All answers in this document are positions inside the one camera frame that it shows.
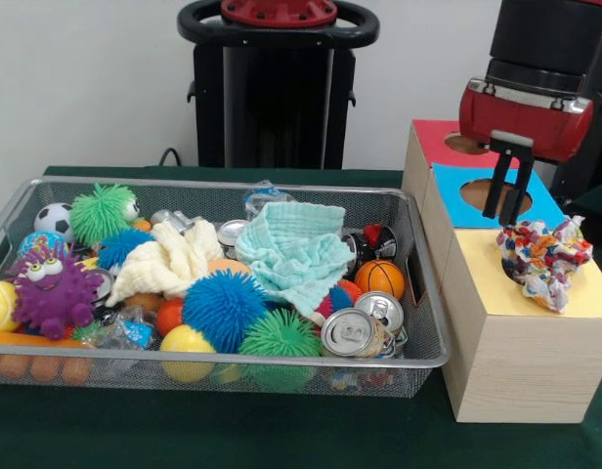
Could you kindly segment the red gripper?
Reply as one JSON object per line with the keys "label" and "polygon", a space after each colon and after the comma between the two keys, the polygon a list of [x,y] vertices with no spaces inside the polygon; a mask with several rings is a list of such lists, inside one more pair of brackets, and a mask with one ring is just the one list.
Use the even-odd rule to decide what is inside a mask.
{"label": "red gripper", "polygon": [[[515,183],[507,192],[500,211],[502,226],[514,226],[517,222],[534,158],[558,163],[572,158],[587,134],[593,113],[594,104],[586,98],[555,98],[479,78],[469,80],[460,102],[460,133],[480,144],[500,141],[529,148],[532,152],[519,158]],[[482,212],[485,218],[496,216],[511,160],[510,149],[499,154]]]}

